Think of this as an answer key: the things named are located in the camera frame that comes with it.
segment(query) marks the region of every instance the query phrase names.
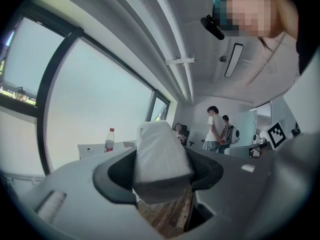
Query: wooden floor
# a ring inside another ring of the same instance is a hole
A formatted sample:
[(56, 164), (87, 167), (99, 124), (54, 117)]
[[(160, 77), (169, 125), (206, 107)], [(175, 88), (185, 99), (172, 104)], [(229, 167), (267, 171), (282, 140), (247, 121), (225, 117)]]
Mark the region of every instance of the wooden floor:
[(181, 235), (189, 217), (192, 203), (191, 186), (184, 191), (182, 198), (154, 205), (147, 205), (142, 200), (138, 202), (139, 213), (164, 238), (169, 239)]

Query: man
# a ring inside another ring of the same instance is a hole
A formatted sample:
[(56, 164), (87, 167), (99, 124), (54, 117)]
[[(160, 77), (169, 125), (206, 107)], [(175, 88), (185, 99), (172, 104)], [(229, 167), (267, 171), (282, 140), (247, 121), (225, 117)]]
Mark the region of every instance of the man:
[(209, 114), (209, 132), (206, 135), (202, 149), (216, 152), (220, 145), (224, 143), (221, 134), (225, 128), (225, 122), (219, 115), (216, 106), (211, 106), (206, 110)]
[(224, 154), (225, 150), (230, 147), (230, 142), (227, 142), (227, 134), (232, 124), (229, 123), (229, 117), (226, 114), (222, 117), (222, 119), (224, 120), (225, 126), (220, 137), (225, 141), (225, 144), (219, 147), (218, 153)]

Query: window frame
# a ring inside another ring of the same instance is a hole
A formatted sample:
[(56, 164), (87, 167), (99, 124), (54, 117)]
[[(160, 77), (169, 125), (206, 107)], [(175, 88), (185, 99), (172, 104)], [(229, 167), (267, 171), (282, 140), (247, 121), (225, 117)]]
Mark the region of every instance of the window frame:
[[(162, 102), (166, 104), (166, 111), (163, 115), (161, 115), (161, 119), (165, 120), (167, 118), (170, 101), (165, 98), (157, 89), (155, 89), (150, 83), (148, 83), (142, 76), (140, 76), (137, 72), (135, 72), (128, 64), (126, 64), (123, 60), (117, 57), (110, 50), (105, 48), (98, 41), (87, 35), (84, 30), (80, 27), (76, 27), (64, 19), (58, 17), (52, 12), (35, 5), (31, 2), (26, 2), (17, 12), (12, 16), (9, 24), (6, 28), (6, 31), (3, 33), (8, 35), (10, 32), (15, 31), (18, 23), (21, 22), (23, 18), (27, 18), (34, 22), (41, 22), (42, 26), (48, 28), (49, 30), (59, 34), (64, 37), (61, 44), (58, 46), (54, 54), (52, 55), (46, 69), (44, 70), (42, 79), (40, 81), (39, 89), (36, 98), (35, 105), (31, 105), (20, 100), (13, 99), (11, 97), (7, 97), (0, 93), (0, 104), (2, 107), (7, 108), (9, 110), (13, 110), (15, 112), (25, 114), (28, 116), (32, 116), (37, 118), (36, 123), (36, 139), (38, 144), (39, 156), (41, 165), (45, 175), (49, 175), (53, 172), (53, 167), (51, 165), (51, 160), (48, 157), (48, 149), (47, 149), (47, 120), (48, 120), (48, 103), (47, 101), (51, 97), (52, 89), (54, 87), (55, 80), (57, 79), (57, 75), (59, 74), (59, 68), (63, 63), (66, 56), (68, 56), (72, 47), (75, 45), (78, 39), (82, 39), (86, 43), (93, 46), (95, 49), (103, 53), (105, 56), (110, 58), (112, 61), (120, 65), (124, 70), (129, 72), (133, 77), (138, 79), (141, 83), (145, 84), (152, 90), (152, 94), (149, 101), (149, 106), (147, 109), (146, 121), (150, 121), (152, 116), (156, 98), (160, 99)], [(10, 52), (10, 48), (8, 47), (6, 55)], [(5, 65), (2, 71), (2, 78), (5, 73)]]

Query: backpack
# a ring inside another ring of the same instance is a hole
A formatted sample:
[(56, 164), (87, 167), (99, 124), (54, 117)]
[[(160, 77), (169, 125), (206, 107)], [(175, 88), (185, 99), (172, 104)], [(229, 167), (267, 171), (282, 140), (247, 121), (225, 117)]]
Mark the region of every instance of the backpack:
[(225, 135), (225, 144), (234, 144), (239, 141), (239, 131), (237, 128), (235, 128), (233, 125), (226, 126), (227, 132)]

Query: plastic water bottle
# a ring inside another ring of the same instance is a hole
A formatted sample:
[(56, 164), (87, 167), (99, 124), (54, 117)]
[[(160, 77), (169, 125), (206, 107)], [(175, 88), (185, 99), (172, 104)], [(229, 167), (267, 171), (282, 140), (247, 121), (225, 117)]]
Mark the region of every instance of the plastic water bottle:
[(109, 152), (114, 150), (114, 144), (115, 144), (115, 129), (110, 128), (110, 131), (106, 135), (105, 143), (104, 143), (104, 152)]

